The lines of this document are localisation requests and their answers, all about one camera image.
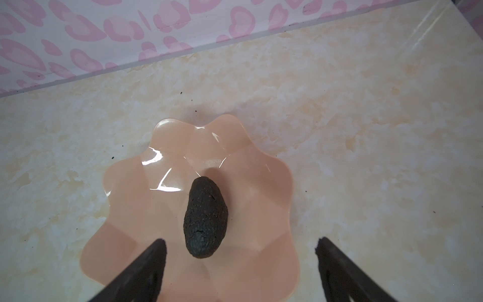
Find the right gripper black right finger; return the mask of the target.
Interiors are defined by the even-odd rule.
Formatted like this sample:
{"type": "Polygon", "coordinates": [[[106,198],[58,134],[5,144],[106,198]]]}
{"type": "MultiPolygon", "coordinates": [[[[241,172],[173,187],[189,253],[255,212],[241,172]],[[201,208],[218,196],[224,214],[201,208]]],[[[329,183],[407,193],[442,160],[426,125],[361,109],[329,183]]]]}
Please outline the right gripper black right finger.
{"type": "Polygon", "coordinates": [[[328,238],[318,240],[315,254],[327,301],[396,301],[328,238]]]}

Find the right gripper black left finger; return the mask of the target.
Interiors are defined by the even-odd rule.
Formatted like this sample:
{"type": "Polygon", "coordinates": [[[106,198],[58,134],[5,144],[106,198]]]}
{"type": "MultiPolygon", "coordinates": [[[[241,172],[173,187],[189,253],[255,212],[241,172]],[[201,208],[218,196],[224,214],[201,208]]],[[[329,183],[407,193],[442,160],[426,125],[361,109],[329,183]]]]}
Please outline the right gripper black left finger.
{"type": "Polygon", "coordinates": [[[166,266],[167,246],[155,240],[90,302],[157,301],[166,266]]]}

